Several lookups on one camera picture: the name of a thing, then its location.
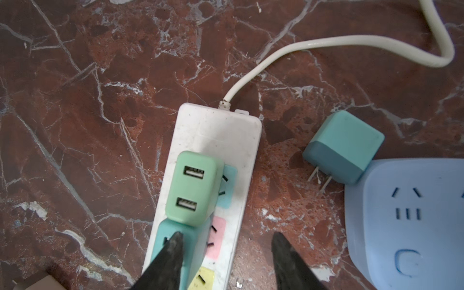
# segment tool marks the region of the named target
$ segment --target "marble floor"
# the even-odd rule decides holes
[[[47,269],[69,290],[140,276],[177,109],[216,107],[295,41],[390,36],[439,53],[416,0],[1,0],[0,287]],[[431,69],[368,47],[282,57],[233,99],[263,122],[230,289],[275,289],[282,231],[329,289],[373,290],[351,262],[343,186],[319,193],[302,149],[348,110],[386,136],[376,159],[464,157],[464,2]]]

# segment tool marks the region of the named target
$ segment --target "pink socket label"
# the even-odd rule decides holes
[[[209,232],[208,248],[206,256],[210,259],[217,260],[221,252],[222,240],[226,231],[226,220],[213,216],[211,231]]]

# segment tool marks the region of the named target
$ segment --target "power strip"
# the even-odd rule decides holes
[[[461,290],[464,159],[374,160],[345,186],[348,252],[378,290]]]
[[[261,121],[247,111],[229,112],[191,103],[181,105],[142,271],[151,262],[158,225],[166,218],[166,201],[177,156],[182,151],[193,151],[220,158],[226,163],[226,180],[223,180],[219,192],[227,194],[219,196],[213,214],[214,230],[209,239],[214,245],[208,247],[201,270],[213,272],[207,277],[202,276],[204,279],[214,279],[212,283],[206,281],[208,285],[212,284],[212,289],[227,289],[261,128]]]

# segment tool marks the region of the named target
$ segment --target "teal charger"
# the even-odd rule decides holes
[[[314,173],[319,169],[337,182],[352,185],[366,170],[384,139],[380,131],[354,115],[338,111],[324,121],[304,150],[303,158],[316,166]]]
[[[182,262],[182,268],[180,269],[179,290],[186,290],[193,278],[195,278],[195,274],[201,267],[201,263],[205,257],[210,229],[211,217],[208,217],[202,225],[197,227],[187,226],[170,219],[165,219],[158,226],[150,262],[155,259],[165,242],[169,240],[175,232],[181,232],[184,235],[184,260]]]

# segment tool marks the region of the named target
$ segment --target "white power cord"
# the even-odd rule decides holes
[[[441,56],[433,55],[415,46],[390,37],[377,35],[348,35],[296,42],[277,50],[268,56],[265,60],[263,60],[260,64],[258,64],[253,70],[243,76],[227,92],[224,100],[220,102],[219,108],[223,110],[229,110],[230,101],[247,82],[251,81],[255,76],[257,76],[260,72],[262,72],[266,67],[268,67],[281,56],[300,50],[342,45],[364,45],[385,49],[421,65],[429,67],[446,66],[454,58],[455,52],[453,42],[451,41],[448,31],[446,30],[443,22],[440,19],[440,16],[437,13],[433,1],[419,0],[419,2],[429,28],[438,43]]]

